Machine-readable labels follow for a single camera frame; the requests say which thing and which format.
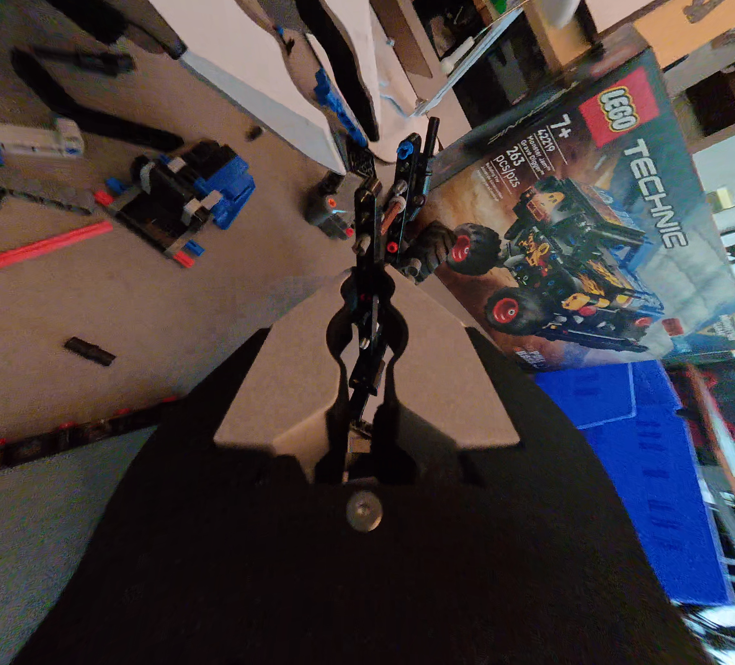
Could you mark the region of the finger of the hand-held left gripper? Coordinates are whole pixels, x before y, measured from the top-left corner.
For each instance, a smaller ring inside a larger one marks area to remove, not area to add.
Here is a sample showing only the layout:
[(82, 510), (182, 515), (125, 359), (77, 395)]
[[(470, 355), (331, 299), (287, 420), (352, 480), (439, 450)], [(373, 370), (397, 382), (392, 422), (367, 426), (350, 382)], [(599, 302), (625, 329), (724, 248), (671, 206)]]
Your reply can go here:
[(370, 0), (295, 0), (299, 17), (332, 67), (346, 104), (370, 142), (380, 139), (379, 77)]
[(303, 155), (345, 173), (328, 120), (296, 87), (279, 42), (235, 0), (148, 2), (186, 46), (192, 72)]

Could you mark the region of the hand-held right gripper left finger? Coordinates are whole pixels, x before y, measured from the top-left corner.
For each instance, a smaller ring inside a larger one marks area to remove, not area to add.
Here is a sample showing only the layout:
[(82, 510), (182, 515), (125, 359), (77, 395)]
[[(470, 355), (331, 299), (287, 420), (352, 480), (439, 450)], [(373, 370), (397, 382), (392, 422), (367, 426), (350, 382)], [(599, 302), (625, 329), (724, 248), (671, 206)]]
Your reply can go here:
[(344, 270), (276, 321), (217, 429), (220, 448), (293, 456), (308, 480), (329, 451), (327, 415), (356, 361), (354, 329), (328, 344)]

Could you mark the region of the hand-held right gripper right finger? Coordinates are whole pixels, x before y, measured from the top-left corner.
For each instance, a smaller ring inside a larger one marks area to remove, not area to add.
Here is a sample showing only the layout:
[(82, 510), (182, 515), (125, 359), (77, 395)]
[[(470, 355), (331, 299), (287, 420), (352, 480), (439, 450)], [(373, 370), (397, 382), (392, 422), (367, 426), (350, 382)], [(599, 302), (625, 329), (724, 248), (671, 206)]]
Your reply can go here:
[(399, 339), (385, 399), (397, 407), (395, 445), (419, 476), (454, 476), (460, 457), (519, 443), (510, 416), (470, 340), (470, 324), (395, 269), (390, 306)]

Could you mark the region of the black toy truck chassis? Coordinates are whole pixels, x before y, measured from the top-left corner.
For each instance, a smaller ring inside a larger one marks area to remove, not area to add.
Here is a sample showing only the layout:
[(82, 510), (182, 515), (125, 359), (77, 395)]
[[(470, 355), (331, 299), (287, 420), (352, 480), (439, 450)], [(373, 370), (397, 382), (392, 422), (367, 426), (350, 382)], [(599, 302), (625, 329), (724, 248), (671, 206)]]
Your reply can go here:
[(451, 256), (459, 240), (453, 230), (437, 220), (417, 234), (411, 230), (428, 199), (430, 162), (438, 131), (439, 119), (431, 117), (425, 137), (411, 134), (399, 144), (395, 177), (384, 201), (375, 177), (366, 179), (355, 192), (356, 301), (351, 320), (358, 331), (359, 356), (348, 381), (352, 389), (350, 421), (355, 429), (368, 427), (363, 420), (364, 410), (369, 397), (379, 392), (390, 330), (398, 321), (391, 316), (395, 286), (387, 267), (423, 282)]

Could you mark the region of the red toy axle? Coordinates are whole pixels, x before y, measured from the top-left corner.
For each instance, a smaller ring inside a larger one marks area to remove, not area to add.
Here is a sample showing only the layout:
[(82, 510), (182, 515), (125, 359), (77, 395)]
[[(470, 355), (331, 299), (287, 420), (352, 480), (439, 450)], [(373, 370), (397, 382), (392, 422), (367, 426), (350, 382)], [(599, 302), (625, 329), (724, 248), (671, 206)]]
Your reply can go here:
[(112, 231), (113, 225), (109, 221), (104, 220), (49, 238), (37, 240), (21, 247), (3, 251), (1, 253), (1, 269), (51, 254), (83, 241), (106, 235)]

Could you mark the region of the light grey desk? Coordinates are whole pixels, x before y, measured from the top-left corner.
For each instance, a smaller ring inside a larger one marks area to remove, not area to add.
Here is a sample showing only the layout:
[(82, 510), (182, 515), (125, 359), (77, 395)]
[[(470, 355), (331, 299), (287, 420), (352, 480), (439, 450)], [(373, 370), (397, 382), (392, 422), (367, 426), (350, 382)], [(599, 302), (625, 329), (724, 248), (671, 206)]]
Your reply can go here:
[(113, 390), (164, 405), (57, 603), (11, 663), (542, 663), (521, 604), (519, 533), (490, 489), (388, 486), (374, 532), (345, 521), (346, 489), (311, 485), (291, 458), (218, 448), (214, 434), (256, 348), (276, 268), (296, 263), (296, 217), (258, 217), (216, 239), (188, 276), (127, 231), (39, 279), (2, 288), (13, 315), (102, 339), (111, 379), (32, 370), (35, 324), (2, 329), (4, 390), (18, 409), (43, 392), (84, 409)]

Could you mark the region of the white document stand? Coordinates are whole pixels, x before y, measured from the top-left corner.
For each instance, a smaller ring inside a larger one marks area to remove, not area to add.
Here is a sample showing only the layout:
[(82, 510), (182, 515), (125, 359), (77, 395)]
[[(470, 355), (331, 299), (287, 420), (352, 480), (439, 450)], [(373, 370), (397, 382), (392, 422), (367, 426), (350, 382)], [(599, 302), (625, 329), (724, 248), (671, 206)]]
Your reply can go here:
[[(621, 25), (647, 16), (653, 10), (661, 5), (668, 4), (670, 1), (657, 0), (626, 21), (600, 34), (611, 33)], [(439, 75), (439, 81), (442, 85), (433, 96), (430, 96), (427, 100), (410, 101), (406, 109), (401, 107), (398, 100), (388, 96), (388, 89), (381, 89), (381, 99), (391, 102), (405, 118), (426, 114), (428, 110), (436, 107), (441, 102), (447, 91), (455, 86), (466, 71), (522, 13), (526, 15), (535, 36), (540, 40), (547, 62), (552, 68), (559, 69), (591, 46), (591, 44), (582, 42), (582, 27), (574, 27), (574, 13), (581, 2), (584, 2), (584, 0), (518, 0), (515, 5), (508, 7), (502, 14), (497, 13), (492, 5), (481, 5), (481, 9), (488, 10), (487, 14), (481, 13), (481, 16), (490, 24), (474, 37), (473, 46), (466, 51), (464, 57), (455, 65), (450, 76), (446, 76), (444, 73)]]

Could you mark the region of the black toy block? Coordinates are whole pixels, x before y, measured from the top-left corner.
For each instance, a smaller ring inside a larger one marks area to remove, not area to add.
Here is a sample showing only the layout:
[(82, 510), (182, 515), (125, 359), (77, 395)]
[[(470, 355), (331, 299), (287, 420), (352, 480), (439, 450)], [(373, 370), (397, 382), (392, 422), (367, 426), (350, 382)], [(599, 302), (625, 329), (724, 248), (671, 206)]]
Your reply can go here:
[(109, 178), (105, 189), (93, 194), (97, 205), (167, 259), (193, 267), (202, 249), (190, 244), (210, 221), (212, 202), (172, 171), (164, 156), (136, 157), (130, 179)]

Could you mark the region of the grey toy motor block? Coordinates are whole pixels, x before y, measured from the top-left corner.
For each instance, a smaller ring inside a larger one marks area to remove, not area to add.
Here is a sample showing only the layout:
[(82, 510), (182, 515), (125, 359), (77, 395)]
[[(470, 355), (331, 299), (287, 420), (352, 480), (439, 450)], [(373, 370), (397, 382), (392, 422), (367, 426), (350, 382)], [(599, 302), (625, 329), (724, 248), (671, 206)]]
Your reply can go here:
[(328, 238), (354, 237), (354, 193), (362, 180), (329, 171), (308, 193), (305, 218)]

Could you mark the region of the blue plastic storage bin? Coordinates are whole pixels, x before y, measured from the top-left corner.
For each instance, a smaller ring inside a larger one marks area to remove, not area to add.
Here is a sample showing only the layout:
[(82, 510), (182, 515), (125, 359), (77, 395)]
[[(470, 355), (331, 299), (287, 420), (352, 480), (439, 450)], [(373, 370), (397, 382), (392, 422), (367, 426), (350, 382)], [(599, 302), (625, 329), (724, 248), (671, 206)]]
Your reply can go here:
[(602, 462), (666, 595), (689, 605), (733, 604), (682, 404), (651, 360), (539, 373)]

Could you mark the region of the monster truck toy set box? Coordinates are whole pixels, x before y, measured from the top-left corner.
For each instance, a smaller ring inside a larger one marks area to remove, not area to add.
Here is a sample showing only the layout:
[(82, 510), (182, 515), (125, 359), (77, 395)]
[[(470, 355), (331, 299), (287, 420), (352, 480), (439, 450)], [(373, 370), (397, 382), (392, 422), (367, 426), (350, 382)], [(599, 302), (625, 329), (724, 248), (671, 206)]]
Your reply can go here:
[(435, 157), (439, 279), (531, 372), (733, 358), (733, 270), (636, 34)]

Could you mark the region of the long grey toy plate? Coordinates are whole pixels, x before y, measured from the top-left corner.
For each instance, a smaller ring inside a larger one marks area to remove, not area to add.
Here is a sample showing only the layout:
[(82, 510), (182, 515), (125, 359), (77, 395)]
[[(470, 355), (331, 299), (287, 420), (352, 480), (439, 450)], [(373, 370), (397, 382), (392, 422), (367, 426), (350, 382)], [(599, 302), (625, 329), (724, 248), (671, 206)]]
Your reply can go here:
[(9, 186), (1, 187), (2, 196), (9, 196), (20, 201), (26, 201), (50, 208), (52, 210), (72, 212), (90, 216), (96, 211), (96, 201), (89, 192), (62, 192), (23, 191)]

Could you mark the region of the blue toy bracket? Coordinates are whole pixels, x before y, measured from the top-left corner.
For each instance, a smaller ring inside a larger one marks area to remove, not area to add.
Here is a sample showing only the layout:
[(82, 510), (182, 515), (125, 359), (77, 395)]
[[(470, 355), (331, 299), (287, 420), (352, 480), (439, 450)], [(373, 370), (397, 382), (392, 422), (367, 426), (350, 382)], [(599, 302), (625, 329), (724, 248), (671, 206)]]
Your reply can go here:
[(361, 128), (359, 121), (351, 111), (340, 91), (332, 82), (324, 67), (319, 67), (315, 73), (316, 85), (314, 94), (317, 103), (336, 115), (337, 120), (343, 125), (348, 136), (363, 148), (368, 147), (368, 139)]

